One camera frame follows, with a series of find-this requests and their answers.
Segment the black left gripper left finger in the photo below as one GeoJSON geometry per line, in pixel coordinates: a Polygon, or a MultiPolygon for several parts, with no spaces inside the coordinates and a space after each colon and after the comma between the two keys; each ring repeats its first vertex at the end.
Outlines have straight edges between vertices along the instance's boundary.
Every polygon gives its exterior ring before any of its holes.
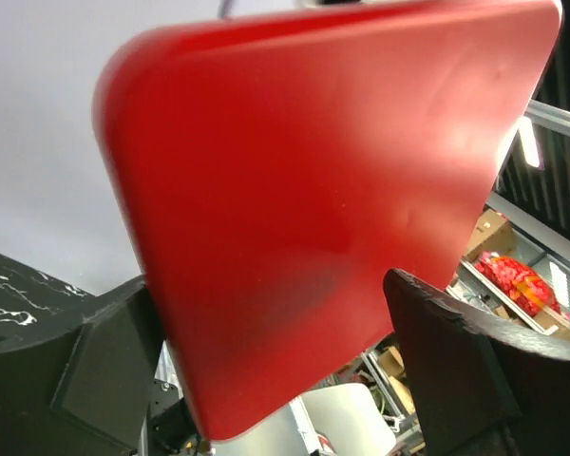
{"type": "Polygon", "coordinates": [[[164,340],[142,277],[27,328],[0,323],[0,455],[128,455],[164,340]]]}

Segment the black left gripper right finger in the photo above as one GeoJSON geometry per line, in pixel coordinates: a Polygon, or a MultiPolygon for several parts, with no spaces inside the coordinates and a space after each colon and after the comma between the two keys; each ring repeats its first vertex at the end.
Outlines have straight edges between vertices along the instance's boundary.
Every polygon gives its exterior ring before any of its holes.
{"type": "Polygon", "coordinates": [[[393,269],[383,281],[430,455],[570,455],[570,342],[393,269]]]}

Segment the red box lid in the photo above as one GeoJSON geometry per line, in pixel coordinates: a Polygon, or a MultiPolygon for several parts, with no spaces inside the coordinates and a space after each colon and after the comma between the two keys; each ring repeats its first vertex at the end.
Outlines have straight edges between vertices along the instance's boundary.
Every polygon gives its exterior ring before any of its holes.
{"type": "Polygon", "coordinates": [[[411,1],[168,25],[93,123],[188,406],[226,441],[444,287],[558,39],[558,1],[411,1]]]}

